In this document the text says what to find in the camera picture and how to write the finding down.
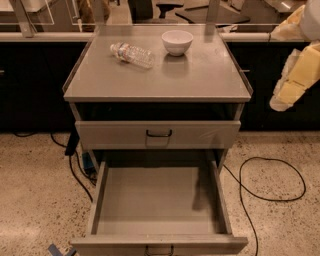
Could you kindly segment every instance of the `black base cabinet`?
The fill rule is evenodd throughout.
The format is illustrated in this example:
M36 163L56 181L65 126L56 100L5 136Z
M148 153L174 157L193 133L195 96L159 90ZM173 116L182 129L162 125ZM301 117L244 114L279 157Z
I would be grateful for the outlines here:
M241 130L320 129L320 83L290 109L270 108L273 89L293 49L308 43L228 42L254 90L242 113ZM85 42L0 43L0 132L71 131L74 118L62 86Z
M86 43L0 43L0 132L71 131L62 86Z
M281 131L320 129L320 83L311 87L285 112L270 108L269 101L274 87L281 78L283 66L293 49L303 50L309 45L290 43L228 42L230 51L246 72L253 88L253 95L245 105L241 117L241 130Z

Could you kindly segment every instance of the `cabinet top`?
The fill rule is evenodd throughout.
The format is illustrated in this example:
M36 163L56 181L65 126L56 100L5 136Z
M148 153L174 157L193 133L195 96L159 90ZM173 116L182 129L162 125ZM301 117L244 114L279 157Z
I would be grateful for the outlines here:
M170 56L161 35L193 34L191 47ZM143 69L117 60L110 45L126 42L151 50L155 64ZM247 102L251 87L210 25L101 26L65 86L69 102Z

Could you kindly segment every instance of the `drawer handle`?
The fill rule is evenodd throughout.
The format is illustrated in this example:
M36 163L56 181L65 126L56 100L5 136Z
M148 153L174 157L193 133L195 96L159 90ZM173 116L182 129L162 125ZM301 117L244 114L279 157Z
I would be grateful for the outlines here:
M149 132L149 130L146 131L146 134L148 137L170 137L172 135L172 130L170 129L169 133L166 134L152 134Z
M171 246L171 251L166 254L150 254L149 253L149 246L146 246L146 250L144 252L144 256L172 256L174 253L174 247L173 245Z

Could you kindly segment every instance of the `empty drawer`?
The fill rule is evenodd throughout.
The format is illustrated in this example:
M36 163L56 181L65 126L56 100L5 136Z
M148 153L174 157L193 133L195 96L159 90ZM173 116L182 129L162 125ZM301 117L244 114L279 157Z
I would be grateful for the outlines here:
M87 235L72 241L81 256L236 254L246 246L232 234L215 161L163 167L161 159L143 168L102 161Z
M230 148L239 121L77 121L84 148Z

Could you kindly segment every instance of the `power cord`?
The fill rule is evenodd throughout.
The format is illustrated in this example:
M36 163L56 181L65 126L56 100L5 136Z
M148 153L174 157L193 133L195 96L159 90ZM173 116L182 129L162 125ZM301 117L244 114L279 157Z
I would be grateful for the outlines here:
M26 134L21 134L21 133L17 133L17 132L13 132L13 135L16 137L20 137L20 138L26 138L26 137L30 137L37 134L37 132L30 132L30 133L26 133Z
M63 147L63 148L66 148L66 147L67 147L66 145L63 145L63 144L59 143L59 142L54 138L53 133L51 133L50 136L51 136L52 141L53 141L55 144L57 144L58 146ZM91 178L91 177L89 177L88 175L85 174L85 172L82 170L81 165L80 165L79 154L78 154L77 151L75 151L75 153L76 153L77 162L78 162L78 167L79 167L79 169L80 169L80 172L84 175L85 178L87 178L87 179L91 182L92 185L95 186L96 179ZM76 181L79 183L79 185L83 188L83 190L84 190L84 191L86 192L86 194L88 195L90 201L92 202L93 199L92 199L92 196L91 196L90 192L88 191L88 189L84 186L84 184L81 182L81 180L77 177L77 175L76 175L75 172L74 172L74 169L73 169L73 166L72 166L72 156L69 156L69 167L70 167L70 170L71 170L71 173L72 173L73 177L76 179Z
M302 181L302 184L303 184L303 191L302 191L301 195L299 195L299 196L297 196L297 197L294 197L294 198L289 198L289 199L273 199L273 198L265 198L265 197L262 197L262 196L258 196L258 195L256 195L256 194L254 194L253 192L251 192L246 186L244 186L244 185L242 184L242 168L243 168L243 166L244 166L246 163L248 163L249 161L257 160L257 159L259 159L259 160L265 160L265 161L277 161L277 162L281 162L281 163L284 163L284 164L290 166L293 170L295 170L296 173L299 175L299 177L300 177L300 179L301 179L301 181ZM297 201L297 200L301 199L301 198L305 195L305 193L306 193L306 191L307 191L306 183L305 183L305 181L304 181L301 173L298 171L297 168L295 168L294 166L292 166L291 164L289 164L288 162L286 162L286 161L284 161L284 160L276 159L276 158L251 157L251 158L245 160L245 161L241 164L241 166L240 166L240 170L239 170L239 180L235 177L235 175L230 171L230 169L229 169L226 165L224 165L224 167L225 167L225 168L227 169L227 171L231 174L231 176L239 183L239 196L240 196L241 205L242 205L242 207L243 207L243 209L244 209L244 212L245 212L245 214L246 214L246 216L247 216L247 218L248 218L248 220L249 220L249 222L250 222L250 225L251 225L251 227L252 227L252 230L253 230L253 233L254 233L254 236L255 236L255 241L256 241L256 252L255 252L255 256L258 256L258 253L259 253L259 240L258 240L258 235L257 235L256 229L255 229L255 227L254 227L254 225L253 225L253 222L252 222L252 220L251 220L251 218L250 218L250 215L249 215L249 213L248 213L248 211L247 211L247 209L246 209L246 207L245 207L245 204L244 204L244 202L243 202L242 188L244 188L249 194L251 194L252 196L254 196L254 197L256 197L256 198L258 198L258 199L260 199L260 200L264 200L264 201L268 201L268 202L288 203L288 202Z

